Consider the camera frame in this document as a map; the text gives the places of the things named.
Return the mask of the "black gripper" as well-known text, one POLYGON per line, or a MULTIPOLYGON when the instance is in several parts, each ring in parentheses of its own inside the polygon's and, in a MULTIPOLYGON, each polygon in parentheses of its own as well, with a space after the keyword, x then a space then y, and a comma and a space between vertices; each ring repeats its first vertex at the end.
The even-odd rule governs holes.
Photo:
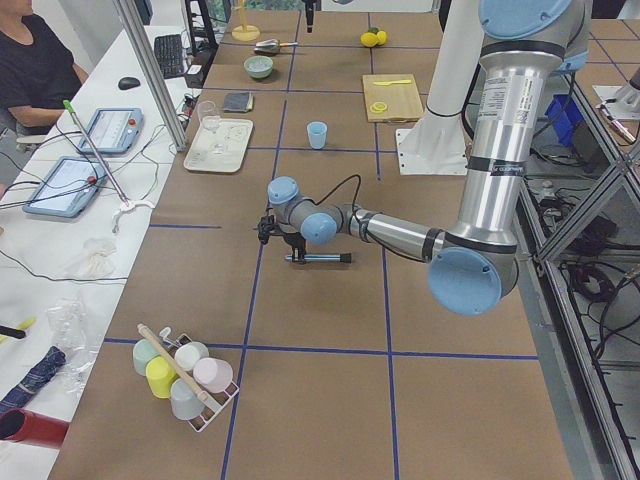
POLYGON ((307 33, 313 32, 313 24, 314 24, 314 15, 316 10, 316 0, 303 0, 304 3, 304 11, 305 18, 307 24, 307 33))

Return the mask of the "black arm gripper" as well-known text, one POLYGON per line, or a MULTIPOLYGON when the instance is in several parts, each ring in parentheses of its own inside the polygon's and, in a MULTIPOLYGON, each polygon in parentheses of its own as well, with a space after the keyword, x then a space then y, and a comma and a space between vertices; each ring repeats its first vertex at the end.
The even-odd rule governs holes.
POLYGON ((283 239, 292 250, 292 262, 298 264, 306 264, 306 240, 299 233, 284 233, 283 239))

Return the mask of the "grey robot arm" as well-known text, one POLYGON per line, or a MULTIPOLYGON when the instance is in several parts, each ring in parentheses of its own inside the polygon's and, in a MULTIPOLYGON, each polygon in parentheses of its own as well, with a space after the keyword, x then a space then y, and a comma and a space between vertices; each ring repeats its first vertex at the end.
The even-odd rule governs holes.
POLYGON ((434 185, 458 172, 453 192, 425 195, 450 224, 438 228, 303 195, 290 177, 267 188, 258 237, 282 237, 294 262, 307 244, 339 234, 428 266, 431 294, 461 315, 492 310, 518 281, 512 225, 545 83, 587 57, 588 1, 455 1, 423 117, 396 141, 400 170, 434 185))

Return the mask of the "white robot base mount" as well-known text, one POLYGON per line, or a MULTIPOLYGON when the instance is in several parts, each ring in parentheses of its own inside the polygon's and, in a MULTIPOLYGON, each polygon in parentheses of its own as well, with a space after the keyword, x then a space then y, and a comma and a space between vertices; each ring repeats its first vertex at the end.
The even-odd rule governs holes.
POLYGON ((466 173, 462 110, 484 39, 478 9, 477 0, 451 2, 424 115, 396 131, 402 175, 466 173))

